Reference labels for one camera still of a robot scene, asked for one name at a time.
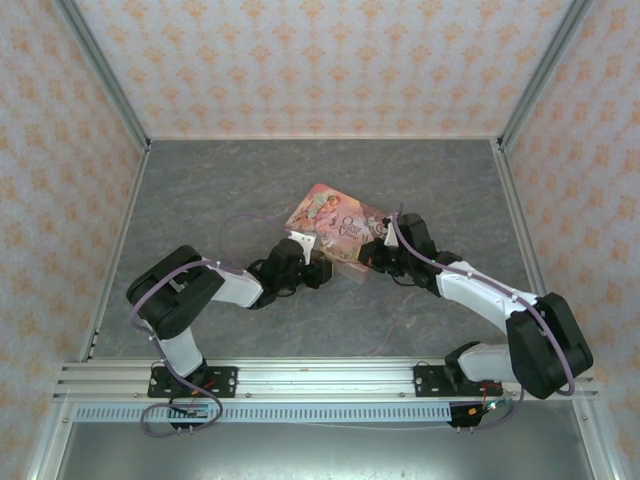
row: mounting plate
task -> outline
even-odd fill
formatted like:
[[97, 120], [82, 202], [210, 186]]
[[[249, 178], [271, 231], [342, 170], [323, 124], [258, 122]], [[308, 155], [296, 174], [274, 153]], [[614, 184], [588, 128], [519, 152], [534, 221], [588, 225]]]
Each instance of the mounting plate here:
[[[482, 397], [484, 395], [483, 382], [467, 381], [454, 390], [451, 381], [445, 374], [444, 365], [416, 365], [413, 367], [413, 385], [416, 397]], [[493, 380], [486, 380], [488, 397], [502, 395], [502, 387], [494, 385]]]
[[[234, 398], [238, 384], [237, 367], [208, 366], [205, 374], [207, 382], [213, 384], [208, 389], [218, 398]], [[191, 397], [191, 390], [178, 382], [164, 365], [158, 365], [151, 369], [149, 380], [149, 398], [178, 398]]]

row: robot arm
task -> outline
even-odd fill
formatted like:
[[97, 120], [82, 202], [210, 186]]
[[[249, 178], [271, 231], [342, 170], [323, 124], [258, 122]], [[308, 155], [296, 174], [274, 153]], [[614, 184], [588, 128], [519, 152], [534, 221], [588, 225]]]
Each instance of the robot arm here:
[[427, 226], [419, 215], [398, 218], [398, 229], [408, 244], [444, 270], [418, 260], [398, 242], [394, 228], [388, 225], [387, 237], [363, 245], [359, 261], [393, 277], [409, 275], [414, 283], [438, 297], [444, 297], [473, 310], [507, 335], [508, 345], [489, 346], [473, 342], [449, 355], [448, 366], [453, 383], [485, 379], [518, 381], [537, 398], [547, 398], [566, 382], [562, 362], [547, 336], [518, 298], [533, 306], [544, 318], [567, 359], [573, 377], [593, 365], [591, 351], [567, 302], [550, 293], [538, 297], [521, 292], [475, 270], [451, 252], [439, 252]]
[[[175, 371], [202, 385], [207, 364], [196, 346], [191, 323], [210, 301], [259, 309], [279, 296], [295, 293], [300, 284], [319, 288], [331, 278], [332, 265], [324, 257], [312, 255], [314, 243], [314, 234], [290, 232], [267, 259], [246, 270], [227, 269], [220, 262], [191, 268], [152, 295], [138, 313], [158, 337]], [[137, 278], [127, 291], [127, 299], [135, 305], [171, 272], [200, 260], [203, 257], [193, 247], [178, 248]]]

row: gray marble surface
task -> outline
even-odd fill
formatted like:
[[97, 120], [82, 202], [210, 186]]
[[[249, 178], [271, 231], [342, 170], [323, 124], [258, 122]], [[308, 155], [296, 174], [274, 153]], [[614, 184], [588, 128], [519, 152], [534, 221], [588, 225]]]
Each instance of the gray marble surface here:
[[[128, 285], [189, 244], [219, 258], [218, 228], [241, 211], [284, 223], [316, 183], [383, 211], [405, 203], [438, 248], [528, 289], [491, 146], [484, 140], [242, 140], [154, 142], [100, 328], [95, 357], [152, 357], [127, 323]], [[232, 224], [225, 248], [241, 263], [281, 238], [259, 220]], [[471, 340], [499, 343], [489, 322], [424, 290], [371, 272], [334, 277], [262, 310], [210, 303], [192, 325], [205, 356], [442, 356]]]

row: patterned wallpaper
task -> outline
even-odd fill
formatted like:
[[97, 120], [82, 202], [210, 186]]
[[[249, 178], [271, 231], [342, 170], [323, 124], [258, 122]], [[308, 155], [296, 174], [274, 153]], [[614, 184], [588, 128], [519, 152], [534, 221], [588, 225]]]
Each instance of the patterned wallpaper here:
[[139, 151], [51, 0], [0, 3], [0, 477], [24, 478]]
[[79, 0], [148, 135], [500, 134], [570, 0]]
[[596, 1], [510, 152], [549, 287], [575, 309], [640, 472], [640, 8]]

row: book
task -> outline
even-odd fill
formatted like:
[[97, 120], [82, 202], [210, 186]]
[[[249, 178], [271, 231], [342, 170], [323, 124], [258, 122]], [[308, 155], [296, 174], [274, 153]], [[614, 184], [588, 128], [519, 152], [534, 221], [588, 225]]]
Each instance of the book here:
[[337, 270], [362, 282], [369, 268], [358, 262], [360, 247], [386, 234], [385, 213], [353, 197], [318, 183], [296, 208], [285, 226], [315, 232], [316, 248], [330, 258]]

